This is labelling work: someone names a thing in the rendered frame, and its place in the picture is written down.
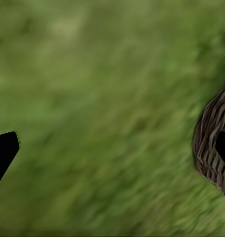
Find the wicker basket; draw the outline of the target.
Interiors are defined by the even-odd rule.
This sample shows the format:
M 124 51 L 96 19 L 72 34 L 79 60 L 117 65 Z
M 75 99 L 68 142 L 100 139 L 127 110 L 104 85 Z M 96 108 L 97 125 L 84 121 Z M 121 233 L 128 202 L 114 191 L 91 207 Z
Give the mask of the wicker basket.
M 225 162 L 215 149 L 220 131 L 225 132 L 225 87 L 205 108 L 192 141 L 195 172 L 212 182 L 225 196 Z

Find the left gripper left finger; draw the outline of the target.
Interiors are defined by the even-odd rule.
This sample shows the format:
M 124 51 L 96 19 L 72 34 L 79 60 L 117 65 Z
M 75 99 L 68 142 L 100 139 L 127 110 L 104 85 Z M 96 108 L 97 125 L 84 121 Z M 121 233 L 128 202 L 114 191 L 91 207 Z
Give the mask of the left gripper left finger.
M 19 143 L 14 131 L 0 135 L 0 180 L 18 151 Z

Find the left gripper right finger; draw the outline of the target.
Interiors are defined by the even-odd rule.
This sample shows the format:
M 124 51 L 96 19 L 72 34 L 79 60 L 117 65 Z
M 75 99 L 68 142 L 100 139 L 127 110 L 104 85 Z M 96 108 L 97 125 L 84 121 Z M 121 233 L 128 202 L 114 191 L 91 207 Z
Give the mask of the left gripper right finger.
M 216 139 L 215 149 L 220 155 L 220 157 L 223 159 L 223 161 L 225 162 L 225 132 L 224 131 L 219 132 Z

